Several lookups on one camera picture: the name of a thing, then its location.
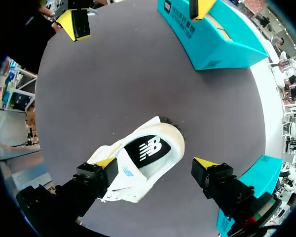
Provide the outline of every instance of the shoe tongue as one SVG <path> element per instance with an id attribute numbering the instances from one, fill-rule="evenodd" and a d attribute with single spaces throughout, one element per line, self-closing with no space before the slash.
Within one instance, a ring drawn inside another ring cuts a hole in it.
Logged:
<path id="1" fill-rule="evenodd" d="M 110 185 L 110 189 L 117 190 L 129 188 L 147 180 L 147 177 L 145 177 L 136 167 L 124 148 L 116 154 L 116 158 L 118 175 Z"/>

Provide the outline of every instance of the shoe insole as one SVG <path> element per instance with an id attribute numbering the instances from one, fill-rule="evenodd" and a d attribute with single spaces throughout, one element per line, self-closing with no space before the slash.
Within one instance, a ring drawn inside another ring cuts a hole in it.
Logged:
<path id="1" fill-rule="evenodd" d="M 138 169 L 164 157 L 171 149 L 168 143 L 154 135 L 138 138 L 124 148 Z"/>

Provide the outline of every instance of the sneaker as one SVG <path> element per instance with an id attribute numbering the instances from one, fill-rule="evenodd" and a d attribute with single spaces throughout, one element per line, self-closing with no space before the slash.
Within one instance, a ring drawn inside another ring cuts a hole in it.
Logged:
<path id="1" fill-rule="evenodd" d="M 113 145 L 101 146 L 87 162 L 116 157 L 118 175 L 101 200 L 137 203 L 182 159 L 184 150 L 180 131 L 167 118 L 156 116 Z"/>

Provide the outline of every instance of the teal box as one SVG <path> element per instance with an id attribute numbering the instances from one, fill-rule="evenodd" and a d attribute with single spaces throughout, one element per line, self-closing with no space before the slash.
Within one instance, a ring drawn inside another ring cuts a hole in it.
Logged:
<path id="1" fill-rule="evenodd" d="M 278 177 L 282 169 L 283 160 L 261 156 L 256 163 L 254 163 L 239 180 L 247 186 L 255 188 L 254 196 L 259 198 L 264 193 L 272 194 Z M 222 237 L 227 237 L 227 232 L 231 229 L 234 220 L 228 220 L 221 209 L 218 212 L 216 229 Z"/>
<path id="2" fill-rule="evenodd" d="M 221 0 L 203 20 L 189 18 L 186 0 L 158 0 L 157 9 L 196 70 L 248 68 L 268 57 L 255 33 Z"/>

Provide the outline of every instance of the gray table surface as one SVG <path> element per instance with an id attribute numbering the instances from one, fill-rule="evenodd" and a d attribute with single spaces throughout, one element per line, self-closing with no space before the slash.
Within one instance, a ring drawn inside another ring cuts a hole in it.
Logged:
<path id="1" fill-rule="evenodd" d="M 62 185 L 99 146 L 171 118 L 185 133 L 183 159 L 139 203 L 96 201 L 81 220 L 111 237 L 215 237 L 218 207 L 192 178 L 192 159 L 248 169 L 265 150 L 259 93 L 250 69 L 195 71 L 156 7 L 105 6 L 89 18 L 90 38 L 50 40 L 37 80 L 41 149 Z"/>

